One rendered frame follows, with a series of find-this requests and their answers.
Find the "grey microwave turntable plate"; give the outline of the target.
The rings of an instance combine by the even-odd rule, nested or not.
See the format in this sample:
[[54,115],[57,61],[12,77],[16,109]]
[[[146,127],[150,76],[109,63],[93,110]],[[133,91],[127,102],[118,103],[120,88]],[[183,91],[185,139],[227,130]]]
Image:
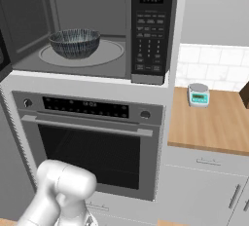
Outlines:
[[105,64],[120,58],[125,52],[124,47],[116,42],[100,40],[98,49],[87,58],[68,59],[58,55],[51,46],[39,52],[39,58],[49,64],[67,67],[87,67]]

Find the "oven door with dark window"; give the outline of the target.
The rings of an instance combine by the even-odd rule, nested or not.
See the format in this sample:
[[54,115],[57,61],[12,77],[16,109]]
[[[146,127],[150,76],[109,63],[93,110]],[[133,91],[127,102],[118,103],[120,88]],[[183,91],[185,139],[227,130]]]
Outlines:
[[160,126],[142,121],[102,121],[59,115],[38,119],[107,129],[153,131],[153,136],[75,130],[22,122],[37,165],[58,160],[95,174],[98,192],[151,201],[155,198]]

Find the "blue patterned bowl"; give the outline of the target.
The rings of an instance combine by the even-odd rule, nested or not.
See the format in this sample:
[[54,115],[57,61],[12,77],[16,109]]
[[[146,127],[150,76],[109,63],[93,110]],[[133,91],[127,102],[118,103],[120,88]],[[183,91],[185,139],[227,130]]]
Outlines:
[[67,59],[90,57],[98,48],[100,33],[96,30],[74,28],[55,32],[49,37],[53,50]]

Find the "black and grey microwave oven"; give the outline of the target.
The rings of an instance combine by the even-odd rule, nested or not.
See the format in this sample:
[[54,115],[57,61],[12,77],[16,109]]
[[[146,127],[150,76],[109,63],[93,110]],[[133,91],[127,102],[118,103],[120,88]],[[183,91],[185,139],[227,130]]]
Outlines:
[[[177,0],[0,0],[0,30],[13,70],[161,85],[170,65]],[[124,54],[87,67],[56,66],[39,52],[60,30],[89,28]]]

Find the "grey cupboard door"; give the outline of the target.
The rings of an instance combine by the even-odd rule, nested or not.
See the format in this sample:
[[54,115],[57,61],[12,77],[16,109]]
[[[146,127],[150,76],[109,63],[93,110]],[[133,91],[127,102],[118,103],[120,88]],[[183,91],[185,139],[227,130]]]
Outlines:
[[[160,219],[189,226],[227,226],[247,177],[165,165],[160,177]],[[235,186],[240,190],[229,208]]]
[[228,226],[249,226],[249,208],[244,211],[245,203],[249,200],[249,178],[238,202],[233,210]]

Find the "black microwave door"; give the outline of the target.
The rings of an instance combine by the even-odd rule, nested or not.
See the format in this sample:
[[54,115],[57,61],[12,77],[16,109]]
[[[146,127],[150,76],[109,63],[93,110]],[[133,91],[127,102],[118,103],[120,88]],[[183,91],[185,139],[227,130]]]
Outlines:
[[0,82],[2,82],[13,70],[11,60],[0,30]]

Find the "white tall appliance cabinet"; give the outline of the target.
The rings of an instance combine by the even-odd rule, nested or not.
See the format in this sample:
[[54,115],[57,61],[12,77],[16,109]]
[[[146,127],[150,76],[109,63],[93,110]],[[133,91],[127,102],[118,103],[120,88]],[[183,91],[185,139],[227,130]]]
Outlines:
[[160,126],[160,145],[157,159],[155,198],[148,202],[159,205],[161,169],[165,166],[162,156],[167,147],[167,136],[176,77],[177,57],[180,46],[185,0],[177,0],[172,32],[170,65],[161,85],[133,83],[121,78],[103,78],[44,72],[12,71],[0,82],[0,104],[6,116],[10,135],[13,137],[17,152],[6,156],[4,161],[11,178],[0,180],[4,196],[11,197],[16,208],[28,206],[37,189],[36,171],[40,166],[34,161],[25,131],[16,107],[13,92],[35,94],[55,94],[71,97],[87,97],[128,103],[160,105],[163,107]]

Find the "grey built-in oven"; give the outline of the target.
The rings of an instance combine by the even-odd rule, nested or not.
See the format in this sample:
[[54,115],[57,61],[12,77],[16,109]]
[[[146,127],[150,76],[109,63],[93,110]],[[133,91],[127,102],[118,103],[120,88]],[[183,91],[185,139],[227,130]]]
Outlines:
[[37,165],[58,160],[95,174],[99,192],[155,197],[162,106],[18,91],[13,97]]

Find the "white kitchen scale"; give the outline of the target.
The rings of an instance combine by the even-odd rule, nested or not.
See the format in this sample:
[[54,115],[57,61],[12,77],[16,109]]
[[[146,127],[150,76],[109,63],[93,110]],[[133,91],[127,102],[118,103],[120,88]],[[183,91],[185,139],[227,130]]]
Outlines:
[[188,86],[188,102],[191,107],[206,108],[209,104],[210,92],[206,85],[192,83]]

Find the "grey drawer below oven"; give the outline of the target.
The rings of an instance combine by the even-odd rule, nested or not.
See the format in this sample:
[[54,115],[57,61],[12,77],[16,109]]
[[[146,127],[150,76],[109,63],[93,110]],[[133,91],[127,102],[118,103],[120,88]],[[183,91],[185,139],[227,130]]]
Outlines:
[[158,224],[159,205],[155,202],[95,192],[86,203],[109,208],[109,211],[103,211],[88,207],[99,226],[157,226]]

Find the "brown wooden block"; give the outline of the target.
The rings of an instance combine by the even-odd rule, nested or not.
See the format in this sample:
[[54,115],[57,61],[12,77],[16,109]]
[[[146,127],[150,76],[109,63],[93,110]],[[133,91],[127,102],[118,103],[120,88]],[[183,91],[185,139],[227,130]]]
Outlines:
[[249,81],[247,84],[241,89],[239,95],[242,99],[242,102],[246,109],[249,109]]

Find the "grey drawer front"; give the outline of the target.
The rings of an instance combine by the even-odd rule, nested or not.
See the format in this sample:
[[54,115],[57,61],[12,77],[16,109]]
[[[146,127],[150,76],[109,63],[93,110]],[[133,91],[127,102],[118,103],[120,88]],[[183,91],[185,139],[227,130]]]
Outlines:
[[[196,159],[215,160],[221,166],[199,164]],[[249,176],[249,157],[182,147],[167,146],[162,161],[166,165]]]

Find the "grey wall cupboard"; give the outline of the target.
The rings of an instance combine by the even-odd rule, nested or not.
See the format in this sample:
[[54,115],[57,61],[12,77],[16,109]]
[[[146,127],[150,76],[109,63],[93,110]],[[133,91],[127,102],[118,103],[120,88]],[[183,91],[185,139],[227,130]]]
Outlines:
[[249,0],[186,0],[181,42],[249,47]]

